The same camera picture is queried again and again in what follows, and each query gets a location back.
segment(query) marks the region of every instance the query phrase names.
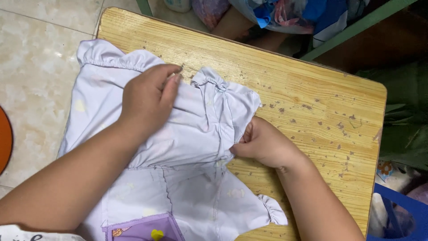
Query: green fabric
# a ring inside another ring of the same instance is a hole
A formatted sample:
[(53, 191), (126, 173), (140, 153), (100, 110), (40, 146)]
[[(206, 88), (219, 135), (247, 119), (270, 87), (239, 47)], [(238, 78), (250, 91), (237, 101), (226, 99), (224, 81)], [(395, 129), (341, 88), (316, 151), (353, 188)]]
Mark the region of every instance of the green fabric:
[(357, 75), (388, 90), (379, 160), (428, 171), (428, 59)]

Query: yellow heart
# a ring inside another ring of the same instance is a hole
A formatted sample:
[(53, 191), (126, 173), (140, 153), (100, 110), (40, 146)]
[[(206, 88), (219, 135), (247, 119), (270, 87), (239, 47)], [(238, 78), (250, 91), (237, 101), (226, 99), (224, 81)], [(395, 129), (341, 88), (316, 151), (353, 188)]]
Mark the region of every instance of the yellow heart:
[(154, 239), (154, 241), (159, 241), (159, 239), (161, 239), (163, 237), (163, 232), (162, 230), (152, 230), (152, 238)]

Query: tiled floor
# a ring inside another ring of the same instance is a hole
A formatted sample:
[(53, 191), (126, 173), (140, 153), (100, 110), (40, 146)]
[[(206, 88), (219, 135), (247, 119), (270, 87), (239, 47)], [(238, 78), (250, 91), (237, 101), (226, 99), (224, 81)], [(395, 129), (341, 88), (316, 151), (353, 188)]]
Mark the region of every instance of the tiled floor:
[[(154, 17), (207, 31), (192, 11), (150, 0)], [(0, 106), (14, 134), (12, 158), (0, 176), (0, 198), (55, 160), (79, 71), (75, 52), (93, 39), (103, 9), (140, 13), (135, 0), (1, 0)]]

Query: cartoon print fabric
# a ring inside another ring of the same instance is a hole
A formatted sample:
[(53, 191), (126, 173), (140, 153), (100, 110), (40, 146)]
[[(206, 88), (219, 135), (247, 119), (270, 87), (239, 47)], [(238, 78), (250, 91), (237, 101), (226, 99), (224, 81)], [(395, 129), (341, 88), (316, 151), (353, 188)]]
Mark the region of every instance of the cartoon print fabric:
[[(126, 83), (164, 63), (148, 51), (125, 54), (101, 39), (81, 42), (77, 59), (81, 69), (59, 156), (115, 122)], [(187, 241), (233, 240), (269, 222), (286, 225), (275, 200), (255, 196), (225, 166), (233, 158), (229, 148), (239, 142), (260, 103), (256, 92), (224, 81), (209, 67), (195, 73), (190, 84), (182, 82), (167, 123), (141, 144), (82, 224), (82, 237), (120, 238), (132, 226), (118, 224), (156, 215), (173, 217)], [(166, 239), (162, 227), (146, 230), (152, 240)]]

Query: orange object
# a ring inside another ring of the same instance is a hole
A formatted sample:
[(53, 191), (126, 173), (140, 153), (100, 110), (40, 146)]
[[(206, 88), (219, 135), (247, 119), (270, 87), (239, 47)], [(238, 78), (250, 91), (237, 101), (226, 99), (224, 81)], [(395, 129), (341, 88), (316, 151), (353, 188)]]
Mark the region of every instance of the orange object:
[(0, 107), (0, 173), (6, 167), (12, 152), (12, 128), (6, 113)]

